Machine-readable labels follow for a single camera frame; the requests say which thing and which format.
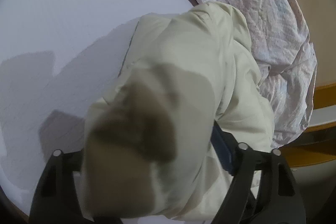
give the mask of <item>white bedding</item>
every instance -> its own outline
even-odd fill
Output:
[[[19,209],[29,214],[54,149],[83,147],[87,109],[117,77],[137,18],[191,7],[188,0],[0,0],[0,185]]]
[[[295,140],[313,109],[316,57],[308,26],[296,0],[220,1],[246,18],[252,54],[261,71],[260,93],[274,111],[273,147]]]

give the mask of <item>metal screw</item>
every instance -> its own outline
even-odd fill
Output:
[[[281,155],[281,151],[279,149],[273,149],[272,153],[276,156],[280,156]]]
[[[61,155],[61,154],[62,154],[62,151],[59,150],[59,149],[57,149],[57,150],[55,150],[55,151],[53,152],[53,156],[54,156],[54,157],[58,157],[58,156]]]
[[[239,143],[238,147],[242,150],[247,150],[249,146],[246,143]]]

